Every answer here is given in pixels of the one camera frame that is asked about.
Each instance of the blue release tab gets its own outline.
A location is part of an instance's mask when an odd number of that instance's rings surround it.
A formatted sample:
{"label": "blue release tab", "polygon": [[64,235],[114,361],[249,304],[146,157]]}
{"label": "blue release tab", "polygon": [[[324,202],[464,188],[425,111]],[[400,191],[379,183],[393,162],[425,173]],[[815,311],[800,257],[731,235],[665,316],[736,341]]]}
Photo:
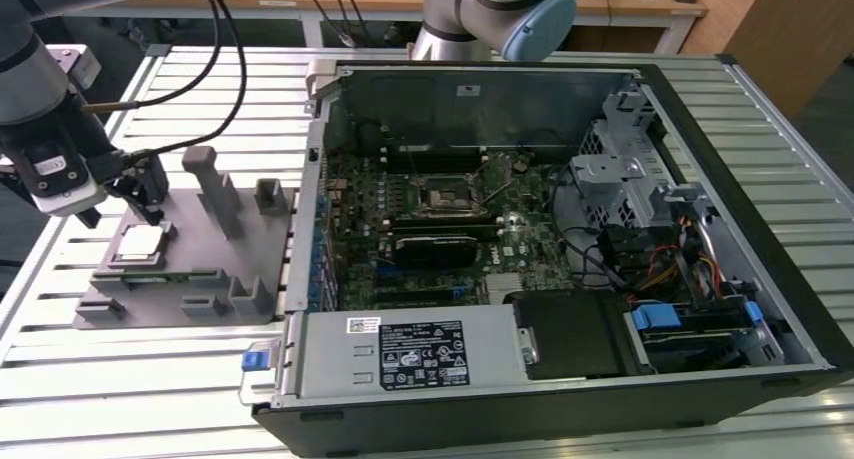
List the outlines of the blue release tab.
{"label": "blue release tab", "polygon": [[669,304],[644,304],[631,311],[631,318],[639,331],[681,325],[676,308]]}
{"label": "blue release tab", "polygon": [[744,311],[747,311],[747,316],[749,317],[752,323],[759,324],[764,319],[764,316],[761,315],[761,309],[759,309],[759,304],[756,304],[753,301],[747,301],[744,303]]}
{"label": "blue release tab", "polygon": [[269,351],[246,351],[242,353],[242,372],[265,371],[269,369]]}

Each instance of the open computer chassis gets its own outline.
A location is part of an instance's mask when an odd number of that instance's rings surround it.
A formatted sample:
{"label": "open computer chassis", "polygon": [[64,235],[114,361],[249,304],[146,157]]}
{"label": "open computer chassis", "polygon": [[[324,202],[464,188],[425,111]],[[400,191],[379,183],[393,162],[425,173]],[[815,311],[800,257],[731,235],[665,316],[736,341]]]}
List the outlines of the open computer chassis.
{"label": "open computer chassis", "polygon": [[253,348],[297,455],[701,426],[851,377],[655,66],[309,74],[285,331]]}

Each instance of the power supply label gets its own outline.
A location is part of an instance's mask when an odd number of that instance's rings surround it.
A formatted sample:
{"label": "power supply label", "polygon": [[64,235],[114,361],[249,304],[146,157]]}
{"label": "power supply label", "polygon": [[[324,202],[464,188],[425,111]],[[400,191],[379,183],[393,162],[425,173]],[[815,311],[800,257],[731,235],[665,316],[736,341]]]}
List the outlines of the power supply label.
{"label": "power supply label", "polygon": [[380,385],[387,391],[467,386],[461,321],[379,326]]}

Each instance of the motherboard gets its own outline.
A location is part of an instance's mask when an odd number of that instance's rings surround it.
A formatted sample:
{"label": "motherboard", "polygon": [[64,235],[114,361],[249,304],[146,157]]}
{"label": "motherboard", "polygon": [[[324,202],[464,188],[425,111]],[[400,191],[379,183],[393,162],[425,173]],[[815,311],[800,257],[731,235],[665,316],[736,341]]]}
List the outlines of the motherboard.
{"label": "motherboard", "polygon": [[572,287],[548,212],[559,167],[524,151],[383,152],[326,156],[337,310]]}

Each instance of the aluminum slotted table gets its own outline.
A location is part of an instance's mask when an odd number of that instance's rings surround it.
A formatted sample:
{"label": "aluminum slotted table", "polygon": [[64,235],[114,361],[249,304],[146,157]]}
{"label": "aluminum slotted table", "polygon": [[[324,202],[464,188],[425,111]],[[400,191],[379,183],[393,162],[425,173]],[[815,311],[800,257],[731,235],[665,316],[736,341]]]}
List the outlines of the aluminum slotted table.
{"label": "aluminum slotted table", "polygon": [[[124,99],[157,97],[184,85],[209,53],[209,48],[180,47],[146,57]],[[226,134],[210,142],[217,168],[230,172],[237,187],[258,177],[298,186],[309,122],[304,73],[318,58],[400,60],[404,53],[248,50],[246,105]],[[842,329],[854,334],[854,197],[740,68],[691,56],[557,54],[551,60],[661,67]],[[229,49],[194,91],[165,105],[114,115],[106,128],[118,147],[152,148],[213,130],[236,97],[237,75]],[[193,184],[180,157],[162,157],[173,188]],[[673,157],[691,179],[684,155],[673,150]],[[276,337],[280,323],[70,328],[125,206],[110,200],[98,209],[104,219],[94,230],[76,220],[49,221],[0,304],[0,457],[292,457],[238,399],[241,352],[253,341]],[[262,390],[265,384],[246,386]],[[768,403],[716,426],[381,457],[850,457],[852,424],[854,393],[840,386]]]}

